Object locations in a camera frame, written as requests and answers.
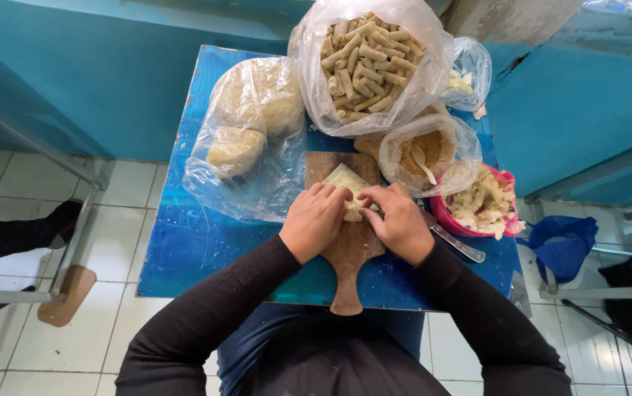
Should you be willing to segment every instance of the blue plastic bag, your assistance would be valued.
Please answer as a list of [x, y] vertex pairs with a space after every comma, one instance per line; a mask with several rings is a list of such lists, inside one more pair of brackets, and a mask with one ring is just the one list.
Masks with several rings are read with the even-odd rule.
[[[527, 246], [536, 254], [536, 265], [544, 282], [545, 267], [555, 275], [556, 283], [568, 283], [575, 279], [585, 257], [595, 245], [595, 235], [599, 228], [592, 217], [577, 219], [568, 216], [546, 216], [532, 227], [529, 240], [517, 238], [517, 243]], [[544, 243], [551, 239], [565, 238], [558, 242]]]

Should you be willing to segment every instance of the knife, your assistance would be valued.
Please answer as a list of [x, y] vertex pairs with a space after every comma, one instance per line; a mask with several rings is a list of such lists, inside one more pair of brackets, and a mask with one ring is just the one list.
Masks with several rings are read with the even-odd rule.
[[458, 252], [460, 252], [463, 256], [468, 257], [476, 263], [481, 263], [482, 261], [485, 261], [485, 252], [473, 249], [469, 245], [466, 245], [465, 243], [457, 240], [448, 231], [444, 230], [444, 228], [441, 227], [440, 224], [438, 224], [438, 221], [436, 220], [434, 215], [426, 212], [423, 208], [419, 208], [419, 210], [421, 211], [422, 216], [424, 216], [424, 221], [426, 221], [426, 225], [433, 232], [438, 234], [438, 236], [443, 238], [443, 240], [451, 244], [451, 246], [458, 250]]

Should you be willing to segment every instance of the hand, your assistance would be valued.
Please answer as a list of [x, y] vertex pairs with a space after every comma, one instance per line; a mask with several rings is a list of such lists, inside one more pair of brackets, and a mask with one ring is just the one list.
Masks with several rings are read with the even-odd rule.
[[[385, 246], [413, 266], [424, 261], [434, 248], [435, 239], [419, 207], [398, 183], [386, 189], [379, 185], [364, 188], [356, 198], [364, 199], [360, 214]], [[369, 209], [373, 201], [382, 208], [384, 220]]]
[[352, 200], [353, 193], [347, 188], [321, 183], [313, 184], [296, 197], [279, 237], [301, 265], [336, 239], [346, 215], [343, 203]]

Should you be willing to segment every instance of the white plastic spoon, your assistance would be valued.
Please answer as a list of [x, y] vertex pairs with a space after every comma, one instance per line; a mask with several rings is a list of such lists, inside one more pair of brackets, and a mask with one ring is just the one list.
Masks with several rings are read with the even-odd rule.
[[431, 184], [436, 185], [436, 178], [434, 174], [431, 173], [431, 170], [426, 167], [426, 154], [424, 154], [424, 150], [421, 147], [418, 147], [416, 144], [411, 143], [411, 158], [414, 159], [414, 162], [424, 171], [426, 172], [426, 176], [429, 177], [429, 181]]

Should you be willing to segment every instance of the leg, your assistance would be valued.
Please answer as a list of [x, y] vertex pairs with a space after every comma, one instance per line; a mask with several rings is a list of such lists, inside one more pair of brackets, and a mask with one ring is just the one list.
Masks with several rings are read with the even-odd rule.
[[[0, 257], [51, 245], [60, 248], [57, 245], [63, 246], [71, 238], [81, 209], [81, 203], [70, 200], [44, 219], [0, 221]], [[62, 239], [63, 243], [54, 243], [56, 239]]]
[[237, 395], [239, 382], [258, 359], [262, 348], [270, 337], [284, 325], [308, 310], [303, 305], [273, 304], [259, 305], [240, 328], [218, 346], [218, 377], [224, 396]]
[[418, 361], [421, 357], [421, 334], [426, 312], [365, 309], [365, 319], [385, 330]]

